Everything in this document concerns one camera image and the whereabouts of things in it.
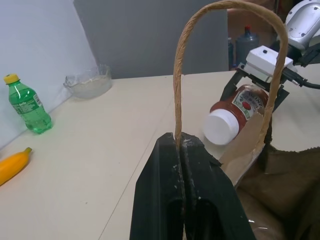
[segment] white table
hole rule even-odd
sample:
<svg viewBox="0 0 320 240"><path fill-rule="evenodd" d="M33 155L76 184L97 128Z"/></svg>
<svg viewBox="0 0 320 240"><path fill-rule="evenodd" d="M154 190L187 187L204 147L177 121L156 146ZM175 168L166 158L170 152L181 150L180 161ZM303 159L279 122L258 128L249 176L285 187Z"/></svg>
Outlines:
<svg viewBox="0 0 320 240"><path fill-rule="evenodd" d="M299 73L320 83L319 67ZM224 148L205 140L202 124L233 73L182 80L182 129L216 158ZM98 98L71 98L55 109L50 131L26 131L2 149L0 158L26 147L34 152L29 165L0 187L0 239L129 239L135 182L157 138L175 129L172 81L115 80ZM285 88L290 95L273 116L273 145L295 151L320 145L320 91L291 83Z"/></svg>

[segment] ketchup bottle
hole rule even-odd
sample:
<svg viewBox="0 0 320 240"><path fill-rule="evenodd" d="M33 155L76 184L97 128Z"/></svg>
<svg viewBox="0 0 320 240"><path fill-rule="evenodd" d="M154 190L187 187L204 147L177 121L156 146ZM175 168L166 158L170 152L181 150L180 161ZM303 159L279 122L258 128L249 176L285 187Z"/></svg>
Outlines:
<svg viewBox="0 0 320 240"><path fill-rule="evenodd" d="M265 108L268 95L260 87L245 84L226 101L218 101L204 121L205 137L216 145L230 143L260 108Z"/></svg>

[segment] green soda bottle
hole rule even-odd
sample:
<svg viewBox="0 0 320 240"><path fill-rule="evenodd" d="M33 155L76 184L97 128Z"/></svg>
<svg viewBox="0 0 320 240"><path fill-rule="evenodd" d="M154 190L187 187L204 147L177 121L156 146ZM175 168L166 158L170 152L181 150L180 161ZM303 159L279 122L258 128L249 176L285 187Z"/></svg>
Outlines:
<svg viewBox="0 0 320 240"><path fill-rule="evenodd" d="M22 84L16 74L5 76L4 82L9 86L9 102L29 130L42 134L52 128L51 117L33 89Z"/></svg>

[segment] gray partition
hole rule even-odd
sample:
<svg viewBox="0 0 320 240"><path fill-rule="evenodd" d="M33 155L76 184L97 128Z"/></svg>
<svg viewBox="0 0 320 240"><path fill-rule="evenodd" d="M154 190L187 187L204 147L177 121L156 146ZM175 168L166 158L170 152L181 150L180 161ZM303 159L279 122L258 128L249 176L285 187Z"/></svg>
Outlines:
<svg viewBox="0 0 320 240"><path fill-rule="evenodd" d="M93 55L112 77L173 74L178 39L211 0L74 0ZM190 36L184 74L228 70L227 12L204 16Z"/></svg>

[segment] twisted paper handle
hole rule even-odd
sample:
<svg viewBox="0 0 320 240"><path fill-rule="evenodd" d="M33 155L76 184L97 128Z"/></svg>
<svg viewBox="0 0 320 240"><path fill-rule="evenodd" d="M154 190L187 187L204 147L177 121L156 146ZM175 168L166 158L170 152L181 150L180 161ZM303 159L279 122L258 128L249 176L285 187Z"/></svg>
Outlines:
<svg viewBox="0 0 320 240"><path fill-rule="evenodd" d="M240 0L222 0L208 4L201 8L196 14L194 14L185 25L182 34L180 36L178 46L176 48L174 69L173 69L173 90L174 90L174 105L175 105L175 142L179 148L181 132L182 132L182 119L181 119L181 74L182 65L185 54L185 48L188 38L194 26L198 20L206 13L214 9L243 9L255 13L269 24L273 26L280 39L280 50L275 64L273 78L270 86L269 99L265 107L263 124L259 135L259 141L256 149L260 148L264 144L264 138L269 127L269 121L274 109L275 100L280 84L280 77L284 68L285 59L288 51L288 35L285 25L281 19L272 11L266 9L263 6L259 6L254 3L240 1Z"/></svg>

